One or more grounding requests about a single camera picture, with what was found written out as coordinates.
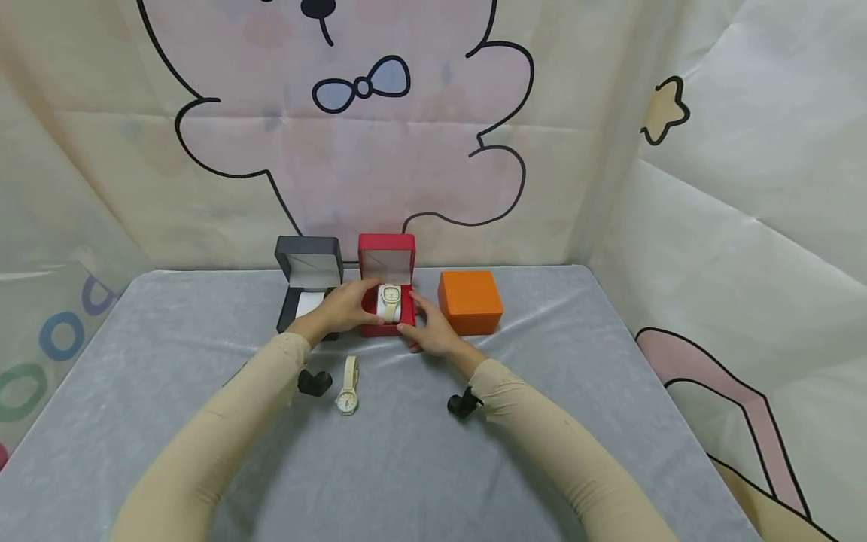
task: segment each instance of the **watch box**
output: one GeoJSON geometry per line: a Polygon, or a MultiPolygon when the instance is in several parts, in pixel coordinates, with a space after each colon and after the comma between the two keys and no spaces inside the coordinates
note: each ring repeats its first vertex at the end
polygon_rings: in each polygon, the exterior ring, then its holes
{"type": "Polygon", "coordinates": [[[443,271],[437,297],[440,310],[460,336],[492,335],[503,316],[490,271],[443,271]]]}
{"type": "MultiPolygon", "coordinates": [[[[382,277],[386,284],[401,288],[401,319],[399,323],[415,325],[415,304],[409,296],[413,289],[415,268],[415,236],[408,233],[362,233],[358,236],[358,266],[362,278],[382,277]]],[[[362,308],[376,314],[379,288],[364,295],[362,308]]],[[[363,325],[362,336],[397,336],[396,323],[363,325]]]]}
{"type": "MultiPolygon", "coordinates": [[[[314,310],[343,283],[343,260],[337,238],[290,235],[277,238],[274,258],[289,282],[277,320],[277,332],[283,333],[296,318],[314,310]]],[[[332,333],[324,340],[337,337],[332,333]]]]}

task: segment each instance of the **person's right hand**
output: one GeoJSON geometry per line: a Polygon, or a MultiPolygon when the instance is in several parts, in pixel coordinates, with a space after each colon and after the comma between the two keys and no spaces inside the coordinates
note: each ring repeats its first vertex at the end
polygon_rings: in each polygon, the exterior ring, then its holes
{"type": "Polygon", "coordinates": [[[423,328],[416,328],[405,323],[397,326],[397,330],[411,341],[409,350],[411,352],[424,350],[434,356],[451,354],[459,343],[463,343],[463,339],[454,332],[452,325],[446,320],[440,309],[428,301],[426,297],[415,291],[410,291],[409,296],[415,300],[427,320],[427,324],[423,328]]]}
{"type": "Polygon", "coordinates": [[[425,313],[427,320],[427,325],[423,328],[405,323],[397,326],[397,330],[411,341],[410,351],[424,350],[429,354],[445,357],[469,381],[487,356],[460,338],[445,315],[433,303],[414,291],[410,291],[409,295],[425,313]]]}

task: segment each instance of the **black watch stand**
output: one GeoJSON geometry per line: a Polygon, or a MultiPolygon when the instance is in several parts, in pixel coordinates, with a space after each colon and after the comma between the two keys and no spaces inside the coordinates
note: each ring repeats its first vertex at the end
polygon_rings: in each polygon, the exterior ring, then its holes
{"type": "Polygon", "coordinates": [[[448,411],[457,416],[459,420],[465,420],[479,405],[484,405],[484,403],[473,395],[473,389],[469,386],[464,390],[463,396],[452,395],[447,404],[448,411]]]}
{"type": "Polygon", "coordinates": [[[298,373],[298,392],[305,395],[322,397],[333,383],[334,379],[325,371],[319,371],[316,376],[307,369],[298,373]]]}

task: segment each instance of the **orange box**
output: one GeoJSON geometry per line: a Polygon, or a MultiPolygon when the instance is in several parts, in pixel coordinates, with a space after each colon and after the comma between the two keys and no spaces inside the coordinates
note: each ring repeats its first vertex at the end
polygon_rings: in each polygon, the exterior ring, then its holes
{"type": "Polygon", "coordinates": [[[437,290],[440,310],[461,336],[491,335],[503,316],[490,271],[443,271],[437,290]]]}

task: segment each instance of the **round watch face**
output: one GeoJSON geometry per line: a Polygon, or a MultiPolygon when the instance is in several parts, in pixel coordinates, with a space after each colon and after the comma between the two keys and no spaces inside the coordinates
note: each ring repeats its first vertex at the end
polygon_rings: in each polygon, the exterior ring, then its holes
{"type": "Polygon", "coordinates": [[[382,299],[388,303],[396,303],[401,300],[401,289],[394,286],[382,289],[382,299]]]}
{"type": "Polygon", "coordinates": [[[355,412],[358,408],[358,396],[351,391],[344,391],[337,396],[337,408],[344,414],[355,412]]]}

